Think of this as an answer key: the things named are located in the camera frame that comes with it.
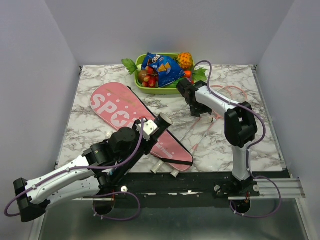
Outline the black shuttlecock tube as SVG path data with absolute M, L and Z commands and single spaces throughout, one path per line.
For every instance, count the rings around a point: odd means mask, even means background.
M 116 185 L 144 155 L 148 155 L 172 124 L 167 115 L 160 113 L 155 119 L 141 117 L 133 127 L 118 130 L 115 135 L 120 136 L 112 136 L 109 143 L 120 146 L 123 156 L 108 174 L 111 184 Z

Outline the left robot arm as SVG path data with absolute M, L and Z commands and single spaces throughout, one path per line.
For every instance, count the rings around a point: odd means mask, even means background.
M 151 153 L 171 125 L 171 120 L 161 116 L 154 120 L 138 119 L 132 127 L 120 128 L 59 169 L 38 178 L 15 180 L 17 216 L 28 223 L 62 201 L 115 195 L 117 183 L 143 156 Z

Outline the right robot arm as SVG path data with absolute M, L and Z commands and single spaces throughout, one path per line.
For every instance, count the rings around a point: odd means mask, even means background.
M 216 91 L 208 89 L 208 85 L 199 81 L 192 84 L 186 78 L 176 86 L 190 107 L 193 117 L 201 114 L 216 113 L 224 119 L 224 135 L 232 145 L 233 169 L 229 190 L 236 196 L 247 192 L 253 177 L 250 173 L 250 152 L 248 146 L 255 140 L 258 132 L 257 123 L 248 102 L 238 103 L 226 98 Z

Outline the white shuttlecock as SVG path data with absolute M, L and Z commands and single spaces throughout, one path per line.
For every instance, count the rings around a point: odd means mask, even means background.
M 204 122 L 207 124 L 214 124 L 216 121 L 217 121 L 217 118 L 212 115 L 205 117 L 205 120 L 204 120 Z

